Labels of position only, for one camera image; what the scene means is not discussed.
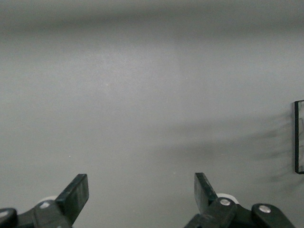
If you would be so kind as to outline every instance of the gray surface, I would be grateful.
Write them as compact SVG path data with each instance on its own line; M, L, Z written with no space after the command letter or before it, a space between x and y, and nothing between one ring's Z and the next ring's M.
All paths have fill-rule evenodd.
M80 1L46 2L1 3L0 207L24 212L87 173L75 228L183 227L204 172L303 227L303 2L90 1L77 19Z

